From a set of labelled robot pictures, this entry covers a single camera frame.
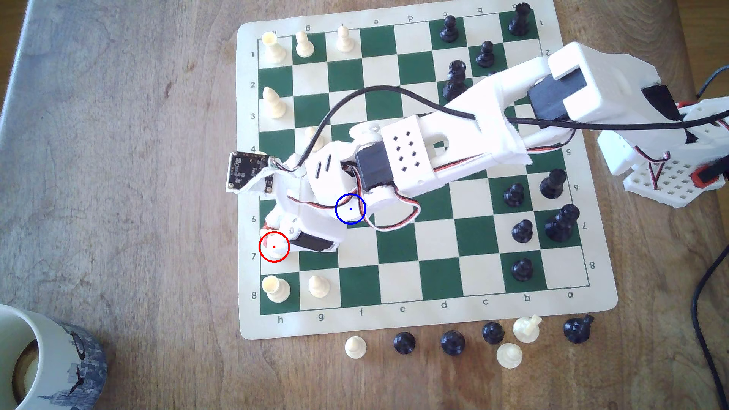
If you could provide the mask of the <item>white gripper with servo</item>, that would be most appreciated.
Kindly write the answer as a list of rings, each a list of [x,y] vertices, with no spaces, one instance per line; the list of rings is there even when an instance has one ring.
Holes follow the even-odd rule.
[[[311,207],[320,203],[311,190],[284,190],[276,194],[277,206],[265,217],[261,238],[269,231],[280,231],[289,240],[291,251],[334,252],[343,240],[343,223],[332,210]]]

